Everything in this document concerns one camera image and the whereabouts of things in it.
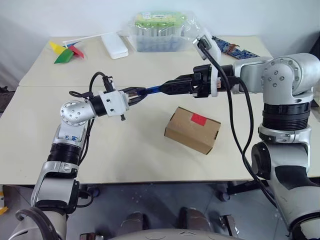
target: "brown cardboard box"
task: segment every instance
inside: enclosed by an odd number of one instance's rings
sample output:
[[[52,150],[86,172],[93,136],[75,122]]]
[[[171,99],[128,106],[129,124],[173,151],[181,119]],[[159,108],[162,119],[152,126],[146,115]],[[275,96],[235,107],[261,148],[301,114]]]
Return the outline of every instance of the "brown cardboard box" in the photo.
[[[178,107],[164,135],[203,154],[214,146],[221,123]]]

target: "clear plastic bag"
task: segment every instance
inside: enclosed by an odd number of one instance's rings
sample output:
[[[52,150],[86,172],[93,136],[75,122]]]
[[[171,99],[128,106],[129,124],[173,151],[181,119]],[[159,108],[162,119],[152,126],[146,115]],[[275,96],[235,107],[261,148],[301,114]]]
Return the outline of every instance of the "clear plastic bag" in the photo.
[[[138,52],[185,51],[201,31],[192,13],[140,12],[129,26],[129,41]]]

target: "gray floor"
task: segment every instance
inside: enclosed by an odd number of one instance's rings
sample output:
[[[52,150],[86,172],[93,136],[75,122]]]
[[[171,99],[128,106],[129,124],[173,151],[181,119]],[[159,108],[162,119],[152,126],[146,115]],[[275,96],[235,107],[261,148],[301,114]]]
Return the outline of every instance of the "gray floor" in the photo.
[[[99,185],[101,194],[92,205],[78,208],[67,221],[67,239],[79,239],[81,233],[99,232],[115,235],[127,215],[145,213],[151,228],[174,228],[181,207],[192,207],[204,213],[215,232],[228,234],[218,225],[218,216],[232,214],[239,237],[247,240],[286,240],[288,234],[277,210],[259,190],[239,193],[228,202],[216,198],[219,184],[162,183]],[[28,208],[31,189],[4,186],[9,211],[0,216],[0,240],[12,233],[18,221],[15,212]]]

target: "white table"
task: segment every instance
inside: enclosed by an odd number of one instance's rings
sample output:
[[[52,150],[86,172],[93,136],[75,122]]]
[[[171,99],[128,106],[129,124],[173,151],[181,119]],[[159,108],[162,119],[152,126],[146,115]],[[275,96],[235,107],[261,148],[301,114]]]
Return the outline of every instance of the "white table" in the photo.
[[[93,91],[103,89],[95,87]],[[35,184],[49,155],[60,124],[60,107],[74,99],[69,90],[84,86],[18,87],[0,118],[2,184]],[[261,94],[251,95],[254,112],[252,143],[260,141],[256,129],[262,121]],[[234,120],[239,142],[244,146],[249,116],[244,95],[233,95]],[[181,106],[221,122],[213,150],[204,155],[164,136],[173,112]],[[98,117],[92,128],[88,154],[80,166],[78,180],[89,183],[156,181],[226,181],[251,179],[233,140],[226,93],[195,99],[191,95],[149,95],[120,117]],[[309,118],[311,168],[309,176],[320,176],[320,123]],[[251,150],[247,157],[250,160]]]
[[[266,47],[256,36],[225,36],[221,37],[230,43],[251,51],[259,56],[271,56]],[[61,44],[68,37],[53,37],[51,40]],[[101,71],[113,76],[117,86],[155,86],[180,75],[192,74],[195,66],[208,64],[198,52],[191,47],[190,51],[181,52],[135,52],[126,43],[129,56],[111,59],[101,38],[91,38],[77,43],[84,53],[84,59],[72,57],[68,63],[54,64],[58,57],[49,43],[34,62],[29,72],[20,81],[20,86],[88,86],[92,75]],[[222,54],[221,65],[233,64],[235,58]]]

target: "white wall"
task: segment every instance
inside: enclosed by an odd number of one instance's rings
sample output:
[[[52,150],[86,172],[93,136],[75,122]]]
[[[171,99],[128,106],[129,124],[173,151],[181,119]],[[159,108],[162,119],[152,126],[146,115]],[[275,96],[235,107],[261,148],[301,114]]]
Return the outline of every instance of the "white wall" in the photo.
[[[50,36],[118,31],[137,12],[193,11],[213,35],[258,35],[273,56],[307,52],[318,0],[0,0],[0,86],[15,88]]]

